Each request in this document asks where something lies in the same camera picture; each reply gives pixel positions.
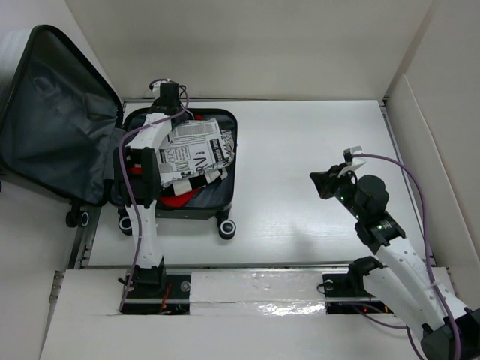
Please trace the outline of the newspaper print cloth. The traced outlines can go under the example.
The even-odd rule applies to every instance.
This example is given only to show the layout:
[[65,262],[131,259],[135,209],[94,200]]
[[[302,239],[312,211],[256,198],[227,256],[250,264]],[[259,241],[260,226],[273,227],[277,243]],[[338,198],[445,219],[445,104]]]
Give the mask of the newspaper print cloth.
[[184,179],[215,176],[225,179],[235,159],[231,130],[222,130],[217,119],[189,120],[171,130],[158,154],[160,183],[167,188]]

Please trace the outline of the black white striped towel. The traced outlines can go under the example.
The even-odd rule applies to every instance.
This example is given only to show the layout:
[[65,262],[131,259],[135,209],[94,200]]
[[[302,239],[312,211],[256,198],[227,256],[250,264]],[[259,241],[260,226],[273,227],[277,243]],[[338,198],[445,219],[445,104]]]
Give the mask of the black white striped towel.
[[193,178],[184,178],[176,180],[169,186],[165,187],[160,195],[162,197],[177,197],[189,193],[191,191],[204,188],[217,180],[223,181],[228,177],[226,169],[217,169],[204,172],[202,175]]

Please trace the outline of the red shorts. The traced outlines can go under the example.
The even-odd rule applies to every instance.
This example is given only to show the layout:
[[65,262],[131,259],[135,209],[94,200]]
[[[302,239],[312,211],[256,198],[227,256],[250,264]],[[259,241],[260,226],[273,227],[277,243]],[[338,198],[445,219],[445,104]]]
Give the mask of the red shorts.
[[[145,121],[146,114],[144,112],[134,111],[124,121],[123,128],[126,131],[131,131],[135,128],[139,128],[143,125]],[[174,194],[172,186],[169,186],[167,189],[162,190],[160,197],[158,198],[159,203],[169,208],[180,208],[185,206],[191,199],[194,198],[201,191],[201,187],[196,187],[194,185],[190,186],[190,190],[180,190],[179,194]]]

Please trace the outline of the black suitcase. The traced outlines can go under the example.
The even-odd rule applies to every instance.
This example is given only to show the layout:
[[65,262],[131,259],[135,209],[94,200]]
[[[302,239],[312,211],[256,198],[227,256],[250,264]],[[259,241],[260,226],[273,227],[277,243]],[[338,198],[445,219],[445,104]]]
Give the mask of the black suitcase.
[[[217,119],[222,130],[232,131],[235,159],[226,168],[227,178],[203,187],[185,206],[169,208],[157,201],[156,218],[216,218],[221,238],[231,239],[236,232],[229,213],[237,120],[224,109],[189,108],[183,85],[181,102],[185,113],[179,125]],[[120,230],[132,235],[114,170],[114,153],[127,132],[123,126],[129,115],[109,83],[60,29],[38,25],[2,38],[1,165],[69,200],[69,227],[87,226],[85,206],[110,203],[118,209]]]

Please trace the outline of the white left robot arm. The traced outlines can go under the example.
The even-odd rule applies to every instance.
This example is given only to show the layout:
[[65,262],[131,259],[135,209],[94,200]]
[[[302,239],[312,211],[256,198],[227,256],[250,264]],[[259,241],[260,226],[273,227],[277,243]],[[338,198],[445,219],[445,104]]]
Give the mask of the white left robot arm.
[[151,297],[167,290],[164,254],[157,243],[156,206],[161,196],[158,151],[169,132],[185,120],[181,85],[171,79],[149,84],[154,95],[145,120],[120,139],[114,153],[115,189],[131,226],[135,251],[125,286]]

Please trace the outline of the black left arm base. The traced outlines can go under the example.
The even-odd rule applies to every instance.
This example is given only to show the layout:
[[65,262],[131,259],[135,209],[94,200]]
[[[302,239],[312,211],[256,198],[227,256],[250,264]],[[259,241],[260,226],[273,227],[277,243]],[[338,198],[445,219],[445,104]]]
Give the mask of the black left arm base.
[[135,266],[120,312],[127,315],[187,315],[191,275],[168,273],[164,266]]

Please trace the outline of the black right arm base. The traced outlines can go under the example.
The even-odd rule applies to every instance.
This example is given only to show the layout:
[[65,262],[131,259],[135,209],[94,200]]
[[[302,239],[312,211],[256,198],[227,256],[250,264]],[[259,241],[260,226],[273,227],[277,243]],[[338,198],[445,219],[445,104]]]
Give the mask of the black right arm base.
[[317,291],[325,297],[328,315],[334,314],[393,314],[383,302],[366,292],[347,273],[326,273]]

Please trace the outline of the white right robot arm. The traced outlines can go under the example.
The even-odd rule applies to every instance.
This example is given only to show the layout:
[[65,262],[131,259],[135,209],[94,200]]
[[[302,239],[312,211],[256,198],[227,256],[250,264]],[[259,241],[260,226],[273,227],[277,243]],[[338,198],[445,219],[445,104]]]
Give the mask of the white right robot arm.
[[384,181],[358,178],[341,166],[309,177],[321,199],[335,198],[355,218],[355,232],[371,252],[349,264],[349,291],[385,304],[418,339],[426,359],[478,358],[479,311],[431,279],[432,268],[387,211]]

